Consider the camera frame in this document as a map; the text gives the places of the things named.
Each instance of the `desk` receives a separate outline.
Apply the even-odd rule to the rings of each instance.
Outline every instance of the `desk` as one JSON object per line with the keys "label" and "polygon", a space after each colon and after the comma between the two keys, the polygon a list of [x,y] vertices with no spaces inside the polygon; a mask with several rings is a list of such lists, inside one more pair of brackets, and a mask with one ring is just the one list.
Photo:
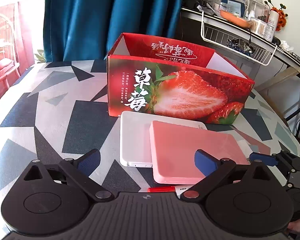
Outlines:
{"label": "desk", "polygon": [[[100,150],[90,178],[109,191],[157,187],[152,168],[123,167],[119,160],[120,118],[107,112],[107,75],[103,60],[35,64],[0,99],[0,206],[31,160],[44,164],[79,158]],[[282,120],[255,91],[233,125],[207,124],[208,130],[234,136],[246,157],[300,145]],[[271,170],[281,183],[283,176]],[[8,233],[0,212],[0,239]]]}
{"label": "desk", "polygon": [[[198,11],[190,10],[187,8],[182,8],[181,9],[181,17],[186,17],[186,18],[201,22],[202,14]],[[249,40],[249,38],[250,38],[250,32],[248,32],[247,30],[242,29],[236,25],[233,25],[232,23],[230,23],[222,18],[219,18],[219,17],[205,15],[204,23],[208,24],[208,25],[212,25],[217,28],[224,29],[224,30],[231,32],[231,33],[235,34],[236,36],[241,37],[245,40]],[[266,50],[273,50],[273,48],[274,48],[274,45],[272,43],[266,41],[265,39],[259,37],[258,35],[255,35],[254,33],[251,34],[251,40],[253,43],[255,43],[256,45],[258,45]],[[289,53],[285,52],[284,50],[282,50],[280,48],[277,48],[277,50],[275,51],[274,57],[277,57],[278,59],[280,59],[288,67],[286,70],[278,73],[275,77],[273,77],[273,78],[269,79],[268,81],[264,82],[263,84],[257,86],[255,89],[256,89],[256,91],[258,91],[261,94],[264,93],[266,90],[268,90],[271,86],[280,84],[280,83],[284,82],[285,80],[287,80],[297,74],[300,74],[300,63],[296,59],[294,59]],[[258,71],[258,67],[252,71],[254,71],[254,74],[256,74],[256,71]]]}

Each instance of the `red cardboard box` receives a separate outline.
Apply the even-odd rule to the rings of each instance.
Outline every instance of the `red cardboard box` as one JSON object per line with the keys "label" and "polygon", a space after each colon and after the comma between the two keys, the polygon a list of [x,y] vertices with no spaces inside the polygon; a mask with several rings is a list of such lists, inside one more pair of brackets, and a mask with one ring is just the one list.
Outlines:
{"label": "red cardboard box", "polygon": [[137,111],[232,124],[254,81],[204,46],[122,33],[107,55],[110,116]]}

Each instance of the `marker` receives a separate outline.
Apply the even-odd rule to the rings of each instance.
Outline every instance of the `marker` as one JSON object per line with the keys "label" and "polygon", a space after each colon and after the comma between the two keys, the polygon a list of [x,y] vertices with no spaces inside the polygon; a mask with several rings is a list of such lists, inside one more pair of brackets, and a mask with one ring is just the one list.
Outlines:
{"label": "marker", "polygon": [[175,185],[167,187],[150,187],[148,192],[175,192],[177,196],[180,196],[184,191],[191,188],[193,185]]}

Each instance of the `white chair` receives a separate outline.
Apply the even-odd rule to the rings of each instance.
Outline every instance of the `white chair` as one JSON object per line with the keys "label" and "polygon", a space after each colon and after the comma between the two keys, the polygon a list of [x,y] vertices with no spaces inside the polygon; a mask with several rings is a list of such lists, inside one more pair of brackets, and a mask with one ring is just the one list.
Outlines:
{"label": "white chair", "polygon": [[21,73],[13,23],[3,14],[0,14],[0,48],[0,81],[9,89],[7,76],[14,72],[19,78]]}

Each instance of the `strawberry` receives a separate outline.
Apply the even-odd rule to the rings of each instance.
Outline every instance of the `strawberry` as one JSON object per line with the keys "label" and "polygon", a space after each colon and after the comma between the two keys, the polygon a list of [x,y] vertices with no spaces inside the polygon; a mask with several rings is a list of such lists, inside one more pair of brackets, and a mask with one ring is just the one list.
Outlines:
{"label": "strawberry", "polygon": [[236,78],[209,72],[206,72],[203,75],[203,79],[208,81],[212,86],[223,91],[228,96],[230,102],[245,101],[252,89],[252,84]]}
{"label": "strawberry", "polygon": [[221,110],[210,115],[206,123],[232,124],[243,106],[244,104],[239,102],[226,104]]}
{"label": "strawberry", "polygon": [[228,100],[224,92],[193,71],[181,70],[169,76],[174,78],[161,81],[152,93],[150,105],[155,114],[193,120],[221,109]]}

